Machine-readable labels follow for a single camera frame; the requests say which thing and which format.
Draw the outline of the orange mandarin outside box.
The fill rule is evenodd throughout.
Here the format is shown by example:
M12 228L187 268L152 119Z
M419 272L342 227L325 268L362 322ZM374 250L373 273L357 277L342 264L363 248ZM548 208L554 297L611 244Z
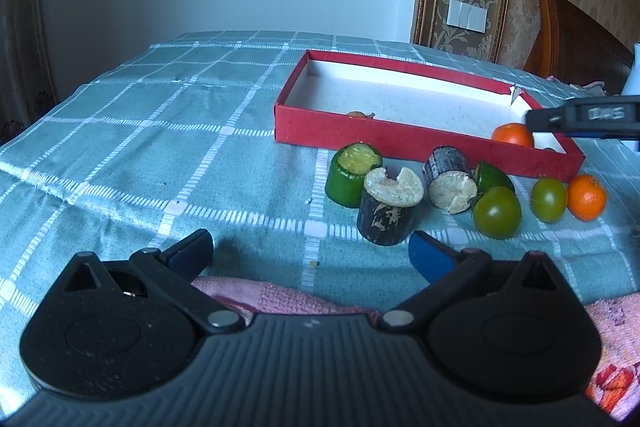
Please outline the orange mandarin outside box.
M604 186L591 174L580 174L568 184L567 208L579 220L596 220L607 201Z

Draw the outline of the orange mandarin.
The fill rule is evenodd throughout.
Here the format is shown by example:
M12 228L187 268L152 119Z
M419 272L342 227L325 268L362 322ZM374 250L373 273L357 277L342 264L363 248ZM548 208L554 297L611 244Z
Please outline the orange mandarin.
M500 143L508 143L519 146L534 147L535 140L525 124L510 122L498 126L492 133L491 139Z

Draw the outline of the green cucumber stub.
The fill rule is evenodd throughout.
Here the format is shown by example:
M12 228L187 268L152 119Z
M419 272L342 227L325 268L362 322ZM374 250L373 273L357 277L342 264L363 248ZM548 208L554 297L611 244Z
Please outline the green cucumber stub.
M352 143L333 156L326 177L326 196L347 208L360 206L364 178L383 165L383 156L367 143Z

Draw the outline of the small brown round fruit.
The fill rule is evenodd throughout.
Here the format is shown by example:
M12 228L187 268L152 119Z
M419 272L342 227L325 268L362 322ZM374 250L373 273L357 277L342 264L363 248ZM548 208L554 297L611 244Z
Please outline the small brown round fruit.
M358 112L358 110L353 110L352 112L346 113L346 116L352 117L352 118L373 119L375 115L374 115L374 113L365 114L365 113L362 113L362 112Z

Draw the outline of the white electric kettle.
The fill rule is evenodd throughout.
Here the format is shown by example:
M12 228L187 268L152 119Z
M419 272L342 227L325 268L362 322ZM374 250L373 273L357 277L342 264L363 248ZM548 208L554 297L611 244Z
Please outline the white electric kettle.
M634 44L634 61L632 62L629 75L623 85L621 95L640 94L640 42Z

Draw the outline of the brown wooden headboard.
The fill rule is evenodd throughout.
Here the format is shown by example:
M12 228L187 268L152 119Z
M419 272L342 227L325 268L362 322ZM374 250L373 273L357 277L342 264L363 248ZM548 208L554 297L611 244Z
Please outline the brown wooden headboard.
M538 0L540 28L524 69L585 87L602 81L620 94L634 54L590 15L568 0Z

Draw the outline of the small green tomato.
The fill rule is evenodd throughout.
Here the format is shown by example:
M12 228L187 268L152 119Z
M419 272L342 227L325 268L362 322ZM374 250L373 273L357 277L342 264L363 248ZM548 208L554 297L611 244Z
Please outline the small green tomato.
M554 178L540 178L529 194L529 206L534 215L546 223L559 221L567 205L565 185Z

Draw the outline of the pink floral towel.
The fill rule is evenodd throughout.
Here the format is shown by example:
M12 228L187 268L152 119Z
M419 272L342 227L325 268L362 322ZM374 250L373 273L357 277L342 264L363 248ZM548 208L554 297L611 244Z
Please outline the pink floral towel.
M205 295L241 314L246 323L258 312L283 314L365 313L373 309L345 307L273 283L236 277L199 277L193 285ZM598 300L586 308L597 326L602 355L586 396L616 421L630 418L639 406L639 296Z

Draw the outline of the teal checked bed sheet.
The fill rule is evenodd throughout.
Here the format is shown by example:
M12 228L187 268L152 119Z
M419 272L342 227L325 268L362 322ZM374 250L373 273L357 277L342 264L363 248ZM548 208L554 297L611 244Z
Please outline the teal checked bed sheet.
M306 32L221 31L153 44L79 87L1 149L1 412L31 396L18 354L28 320L79 251L104 260L197 229L213 292L243 308L266 285L382 312L424 280L405 246L378 247L326 198L328 150L280 144L273 105L308 50L445 67L555 106L569 87L409 43Z

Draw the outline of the red shallow cardboard box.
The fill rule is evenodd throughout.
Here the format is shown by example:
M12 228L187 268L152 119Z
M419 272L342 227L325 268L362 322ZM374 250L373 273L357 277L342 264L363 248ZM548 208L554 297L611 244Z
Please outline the red shallow cardboard box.
M470 166L484 160L513 176L570 181L585 155L567 136L537 132L534 147L491 139L498 126L523 121L537 105L521 88L467 72L308 50L274 103L274 139L328 150L363 142L386 158L419 164L450 145ZM375 116L346 116L353 110Z

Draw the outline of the beige patterned curtain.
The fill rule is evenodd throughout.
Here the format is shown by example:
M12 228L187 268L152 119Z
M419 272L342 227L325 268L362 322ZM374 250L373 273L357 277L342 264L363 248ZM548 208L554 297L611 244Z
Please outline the beige patterned curtain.
M56 104L40 0L1 0L1 142Z

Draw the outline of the white wall switch panel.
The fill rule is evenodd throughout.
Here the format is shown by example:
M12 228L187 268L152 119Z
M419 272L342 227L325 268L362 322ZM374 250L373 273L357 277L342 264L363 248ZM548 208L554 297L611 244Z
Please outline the white wall switch panel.
M484 34L487 28L488 9L461 0L450 0L446 24Z

